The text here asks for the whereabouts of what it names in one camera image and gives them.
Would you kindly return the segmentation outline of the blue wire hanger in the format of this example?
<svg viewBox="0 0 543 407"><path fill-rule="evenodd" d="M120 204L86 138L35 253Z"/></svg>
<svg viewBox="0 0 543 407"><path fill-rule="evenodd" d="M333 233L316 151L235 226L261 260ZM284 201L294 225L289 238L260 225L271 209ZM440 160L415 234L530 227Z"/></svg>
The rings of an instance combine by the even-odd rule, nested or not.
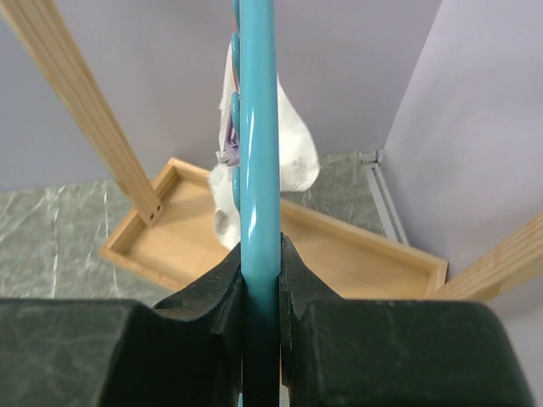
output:
<svg viewBox="0 0 543 407"><path fill-rule="evenodd" d="M280 170L275 5L233 2L238 32L232 61L240 162L232 190L239 202L244 280L243 404L279 404L278 276L281 270Z"/></svg>

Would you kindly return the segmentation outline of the white underwear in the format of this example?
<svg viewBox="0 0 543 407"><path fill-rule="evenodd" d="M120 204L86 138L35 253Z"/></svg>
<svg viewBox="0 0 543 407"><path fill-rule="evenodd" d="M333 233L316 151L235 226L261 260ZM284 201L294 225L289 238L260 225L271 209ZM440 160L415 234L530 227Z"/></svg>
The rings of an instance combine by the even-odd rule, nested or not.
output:
<svg viewBox="0 0 543 407"><path fill-rule="evenodd" d="M232 120L231 96L236 90L232 65L232 50L227 50L219 104L221 124ZM277 83L278 140L280 190L304 192L316 181L320 163L311 132L291 104L282 84ZM232 193L232 172L235 166L217 164L209 175L211 195L215 204L212 226L218 241L227 249L240 241L240 217Z"/></svg>

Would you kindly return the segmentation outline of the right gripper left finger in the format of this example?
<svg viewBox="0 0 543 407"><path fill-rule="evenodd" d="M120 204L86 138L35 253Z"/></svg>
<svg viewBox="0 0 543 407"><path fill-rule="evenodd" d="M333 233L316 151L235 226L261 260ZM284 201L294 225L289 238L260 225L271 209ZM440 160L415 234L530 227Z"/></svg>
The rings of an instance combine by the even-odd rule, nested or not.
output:
<svg viewBox="0 0 543 407"><path fill-rule="evenodd" d="M240 252L148 307L126 299L1 302L4 406L234 406Z"/></svg>

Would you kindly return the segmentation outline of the purple clothespin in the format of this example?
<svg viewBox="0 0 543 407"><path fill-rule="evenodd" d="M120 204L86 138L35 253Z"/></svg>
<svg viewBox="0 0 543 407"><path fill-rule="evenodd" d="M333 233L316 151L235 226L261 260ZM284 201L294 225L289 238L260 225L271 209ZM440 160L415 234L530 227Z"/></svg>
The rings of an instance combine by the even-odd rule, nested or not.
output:
<svg viewBox="0 0 543 407"><path fill-rule="evenodd" d="M239 140L231 119L221 124L219 131L219 150L216 152L217 162L228 166L239 164Z"/></svg>

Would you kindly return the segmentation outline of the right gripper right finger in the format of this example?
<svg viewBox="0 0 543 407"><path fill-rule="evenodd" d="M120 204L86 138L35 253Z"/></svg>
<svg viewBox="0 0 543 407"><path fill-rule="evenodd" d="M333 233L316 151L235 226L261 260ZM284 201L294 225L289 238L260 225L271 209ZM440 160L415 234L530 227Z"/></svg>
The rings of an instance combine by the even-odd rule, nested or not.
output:
<svg viewBox="0 0 543 407"><path fill-rule="evenodd" d="M289 238L281 244L281 363L292 406L534 404L489 307L341 298Z"/></svg>

